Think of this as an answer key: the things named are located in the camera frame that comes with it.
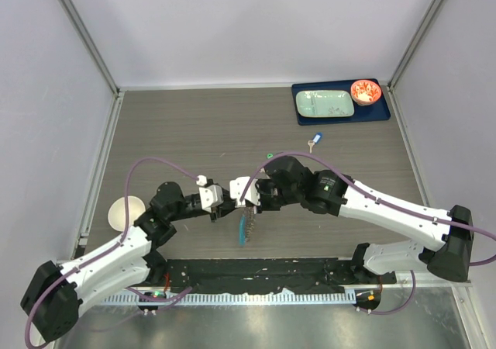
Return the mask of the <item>metal keyring holder blue handle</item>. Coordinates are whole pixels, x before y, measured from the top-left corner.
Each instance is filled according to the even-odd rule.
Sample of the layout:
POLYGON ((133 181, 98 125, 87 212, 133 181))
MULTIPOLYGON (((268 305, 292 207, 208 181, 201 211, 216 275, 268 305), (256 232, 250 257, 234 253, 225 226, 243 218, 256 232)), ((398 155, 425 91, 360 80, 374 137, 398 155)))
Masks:
POLYGON ((245 246, 250 241, 251 234, 255 225, 256 207, 246 207, 239 221, 239 245, 245 246))

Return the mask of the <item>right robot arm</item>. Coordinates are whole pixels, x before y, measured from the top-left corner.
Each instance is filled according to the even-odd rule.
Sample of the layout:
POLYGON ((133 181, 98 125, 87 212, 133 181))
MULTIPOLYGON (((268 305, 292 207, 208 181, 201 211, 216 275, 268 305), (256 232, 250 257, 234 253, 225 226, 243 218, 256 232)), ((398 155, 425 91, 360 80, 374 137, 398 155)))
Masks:
POLYGON ((315 214, 358 219, 399 233, 392 244, 357 245, 350 274, 360 283, 394 271, 429 271, 451 282, 466 282, 474 242, 471 211, 406 202, 329 169, 311 171, 296 157, 273 159, 255 186, 260 210, 276 211, 299 204, 315 214))

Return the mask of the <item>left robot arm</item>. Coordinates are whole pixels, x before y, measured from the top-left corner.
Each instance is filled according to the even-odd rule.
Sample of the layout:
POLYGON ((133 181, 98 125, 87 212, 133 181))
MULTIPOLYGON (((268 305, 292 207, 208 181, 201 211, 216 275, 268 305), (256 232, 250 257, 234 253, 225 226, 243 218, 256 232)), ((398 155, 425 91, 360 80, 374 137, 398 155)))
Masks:
POLYGON ((223 188, 201 176, 197 185, 197 193, 184 195, 179 184, 163 183, 149 207, 128 222, 121 235, 72 261, 41 264, 20 302, 28 316, 26 346, 33 346, 32 328, 49 344, 105 297, 143 282, 159 285, 165 260, 157 250, 175 235, 175 221, 203 215, 218 219, 246 203, 244 186, 236 180, 223 188))

